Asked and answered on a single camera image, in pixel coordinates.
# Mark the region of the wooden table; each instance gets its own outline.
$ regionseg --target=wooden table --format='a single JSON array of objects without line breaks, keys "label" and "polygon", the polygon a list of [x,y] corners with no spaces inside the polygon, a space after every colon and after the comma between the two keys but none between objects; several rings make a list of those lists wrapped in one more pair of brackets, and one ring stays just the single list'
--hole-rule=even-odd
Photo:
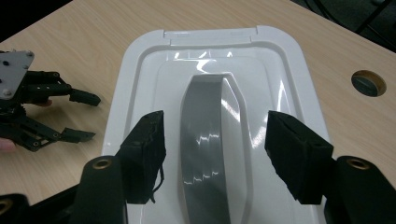
[{"label": "wooden table", "polygon": [[[36,153],[0,154],[0,195],[24,193],[37,203],[79,182],[83,165],[100,156],[113,91],[127,47],[153,30],[202,30],[269,25],[303,49],[335,147],[375,163],[396,186],[396,54],[287,0],[74,0],[0,44],[31,50],[31,70],[58,71],[74,88],[102,98],[98,107],[53,98],[28,116],[61,131],[95,132],[87,143],[55,143]],[[357,92],[351,76],[371,70],[387,84],[379,97]]]}]

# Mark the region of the black cable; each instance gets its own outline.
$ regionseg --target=black cable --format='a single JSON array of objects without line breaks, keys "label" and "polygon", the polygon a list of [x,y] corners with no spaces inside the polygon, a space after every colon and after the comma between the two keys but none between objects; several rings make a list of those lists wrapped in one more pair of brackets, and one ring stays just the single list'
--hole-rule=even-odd
[{"label": "black cable", "polygon": [[396,46],[390,42],[389,40],[387,40],[384,36],[382,36],[377,30],[375,30],[373,27],[371,27],[371,25],[367,25],[367,28],[369,28],[369,30],[371,30],[376,36],[378,36],[382,41],[384,41],[385,43],[387,43],[390,47],[392,47],[392,51],[396,52]]},{"label": "black cable", "polygon": [[317,7],[319,8],[320,12],[324,13],[327,15],[326,19],[334,21],[335,23],[337,23],[338,25],[350,30],[349,28],[347,28],[347,26],[345,24],[343,24],[342,22],[340,22],[339,20],[337,20],[334,15],[332,13],[329,12],[329,10],[327,10],[327,8],[325,6],[323,6],[323,4],[320,2],[320,0],[314,0],[315,4],[317,4]]},{"label": "black cable", "polygon": [[376,10],[358,27],[355,31],[356,34],[360,34],[365,27],[367,27],[370,22],[372,22],[391,2],[392,0],[385,0],[381,5],[379,5]]},{"label": "black cable", "polygon": [[311,10],[312,12],[315,12],[314,9],[308,4],[308,1],[304,0],[304,2],[309,10]]}]

